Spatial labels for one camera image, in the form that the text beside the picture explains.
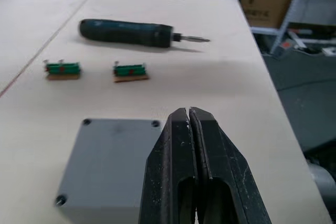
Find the gray floor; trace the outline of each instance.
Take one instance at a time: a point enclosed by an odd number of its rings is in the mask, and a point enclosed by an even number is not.
[[[303,151],[336,138],[336,57],[264,61]]]

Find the screw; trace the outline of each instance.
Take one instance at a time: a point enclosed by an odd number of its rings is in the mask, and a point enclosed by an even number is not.
[[[152,121],[152,126],[153,127],[159,127],[160,126],[160,122],[158,120],[154,120],[154,121]]]
[[[55,204],[58,207],[63,206],[67,202],[67,196],[64,194],[58,195],[55,199]]]
[[[83,120],[83,124],[84,125],[89,125],[91,123],[91,120],[90,119],[84,119]]]

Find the wooden base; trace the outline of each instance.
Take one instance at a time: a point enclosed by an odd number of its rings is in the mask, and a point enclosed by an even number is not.
[[[114,76],[114,82],[127,82],[127,81],[142,81],[148,80],[149,77],[147,74],[143,76]]]
[[[80,74],[48,74],[47,79],[49,81],[56,80],[77,80],[79,79]]]

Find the electric screwdriver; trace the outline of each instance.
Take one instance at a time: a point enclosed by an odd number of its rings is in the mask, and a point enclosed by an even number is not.
[[[79,24],[79,31],[87,39],[162,48],[170,47],[172,41],[210,41],[201,37],[174,33],[172,26],[107,19],[83,19]]]

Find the white table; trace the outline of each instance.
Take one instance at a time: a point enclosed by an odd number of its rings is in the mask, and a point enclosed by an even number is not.
[[[85,41],[84,18],[172,25],[209,43],[171,50]],[[49,82],[44,59],[79,61]],[[113,83],[112,66],[145,62],[148,81]],[[81,120],[212,112],[247,159],[273,224],[331,223],[236,0],[87,0],[0,99],[1,223],[67,223],[52,207]]]
[[[0,0],[0,92],[86,0]]]

